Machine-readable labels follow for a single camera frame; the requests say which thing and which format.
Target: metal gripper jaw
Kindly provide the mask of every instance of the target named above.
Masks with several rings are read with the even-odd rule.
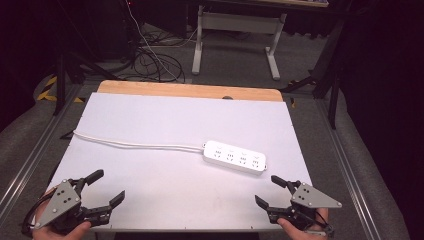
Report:
[[[315,220],[316,209],[342,206],[340,202],[306,183],[285,181],[275,175],[271,176],[271,181],[280,187],[287,188],[292,194],[290,199],[292,206],[288,208],[270,207],[265,200],[255,195],[256,204],[267,212],[269,221],[273,224],[277,223],[279,218],[284,218],[302,231],[306,231],[313,224],[326,228],[328,224],[320,224]]]
[[[39,229],[51,224],[58,232],[68,233],[84,221],[90,221],[92,227],[108,224],[112,210],[124,200],[125,191],[110,200],[109,206],[93,209],[81,207],[81,191],[84,185],[91,185],[103,175],[103,170],[97,170],[86,178],[63,180],[34,228]]]

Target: metal stand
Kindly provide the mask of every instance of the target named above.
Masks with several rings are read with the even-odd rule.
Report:
[[[57,102],[53,115],[57,115],[65,106],[66,99],[66,73],[73,84],[82,84],[85,76],[80,65],[85,65],[96,73],[104,76],[106,79],[121,80],[115,75],[104,70],[97,64],[90,62],[75,52],[62,53],[57,58]]]
[[[314,70],[311,72],[311,76],[286,88],[279,89],[282,93],[289,93],[307,84],[316,82],[317,86],[312,91],[312,94],[314,98],[322,99],[325,97],[330,88],[332,88],[328,119],[333,129],[336,128],[335,114],[340,83],[340,76],[338,72],[342,68],[341,63],[336,63],[334,61],[333,55],[339,45],[339,39],[342,34],[344,22],[344,19],[340,19],[338,20],[336,26],[334,26],[334,29],[331,31],[330,37],[328,38],[324,49],[322,50],[321,55],[315,64]]]
[[[280,39],[281,31],[284,26],[286,14],[281,14],[278,18],[264,18],[241,15],[230,15],[220,13],[205,13],[203,6],[199,6],[197,16],[197,41],[194,52],[192,73],[200,73],[200,62],[202,59],[202,31],[203,29],[254,32],[264,34],[274,34],[271,47],[266,47],[265,52],[271,69],[272,78],[280,79],[277,64],[274,58],[274,52]]]

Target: white cable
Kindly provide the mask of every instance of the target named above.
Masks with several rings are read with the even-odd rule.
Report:
[[[159,57],[156,55],[156,53],[155,52],[153,52],[153,50],[150,48],[150,46],[149,46],[149,44],[147,43],[147,40],[144,38],[144,36],[143,36],[143,34],[141,34],[141,31],[140,31],[140,26],[138,26],[138,23],[137,23],[137,20],[135,20],[135,18],[134,18],[134,16],[132,15],[132,12],[131,12],[131,9],[130,9],[130,5],[128,4],[128,1],[127,0],[125,0],[125,2],[127,3],[127,8],[128,8],[128,12],[130,13],[130,16],[131,16],[131,18],[134,20],[134,22],[135,22],[135,24],[137,25],[137,30],[138,30],[138,33],[140,34],[140,36],[144,39],[144,42],[146,42],[146,45],[149,47],[149,50],[153,53],[153,55],[155,55],[155,57],[156,57],[156,59],[159,61],[159,63],[163,66],[163,68],[165,68],[165,70],[169,73],[169,74],[171,74],[173,77],[174,77],[174,79],[175,80],[177,80],[177,77],[174,75],[174,74],[172,74],[166,67],[165,67],[165,65],[162,63],[162,61],[159,59]]]
[[[86,140],[90,140],[92,142],[110,144],[110,145],[115,145],[117,147],[122,147],[122,148],[146,148],[146,149],[150,148],[150,149],[165,149],[165,150],[176,149],[176,150],[190,150],[190,151],[199,151],[199,152],[203,152],[204,150],[201,147],[193,147],[193,146],[186,146],[186,145],[140,144],[140,143],[123,142],[123,141],[117,141],[113,139],[97,138],[97,137],[89,136],[87,134],[83,134],[77,131],[74,131],[74,135],[80,138],[84,138]]]

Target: power outlet socket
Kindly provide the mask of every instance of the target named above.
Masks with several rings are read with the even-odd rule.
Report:
[[[203,159],[239,171],[260,175],[266,170],[266,157],[263,153],[231,146],[216,141],[203,144]]]

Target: white board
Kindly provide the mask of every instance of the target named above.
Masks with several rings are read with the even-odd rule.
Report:
[[[74,136],[51,186],[103,169],[105,176],[84,188],[83,206],[107,205],[126,191],[99,231],[280,229],[254,196],[287,207],[291,195],[271,175],[311,184],[284,102],[93,93],[76,131],[140,144],[202,147],[215,140],[267,157],[268,169],[255,176],[207,163],[199,153],[123,149]]]

